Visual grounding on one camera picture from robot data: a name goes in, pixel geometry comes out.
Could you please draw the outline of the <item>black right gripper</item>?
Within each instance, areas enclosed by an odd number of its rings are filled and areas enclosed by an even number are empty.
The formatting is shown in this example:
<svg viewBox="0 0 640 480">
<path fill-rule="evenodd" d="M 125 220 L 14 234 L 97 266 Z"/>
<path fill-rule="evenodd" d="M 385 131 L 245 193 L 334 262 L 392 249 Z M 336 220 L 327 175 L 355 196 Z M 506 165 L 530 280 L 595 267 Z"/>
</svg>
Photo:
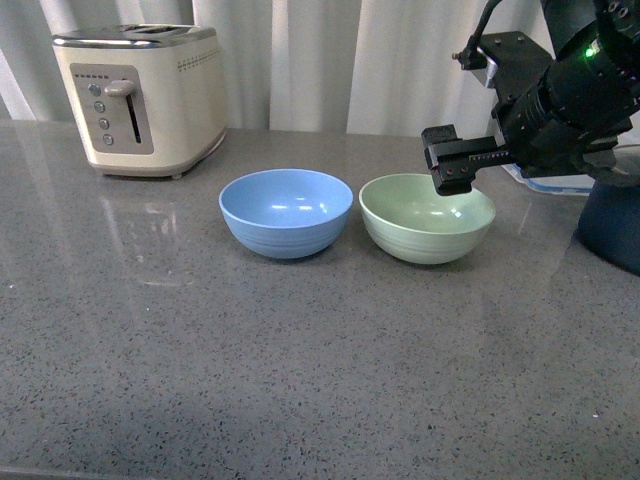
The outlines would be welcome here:
<svg viewBox="0 0 640 480">
<path fill-rule="evenodd" d="M 494 117 L 504 138 L 463 140 L 453 124 L 421 133 L 436 192 L 470 193 L 478 170 L 519 164 L 529 176 L 592 173 L 613 167 L 605 153 L 631 129 L 631 87 L 603 71 L 545 69 L 499 71 Z"/>
</svg>

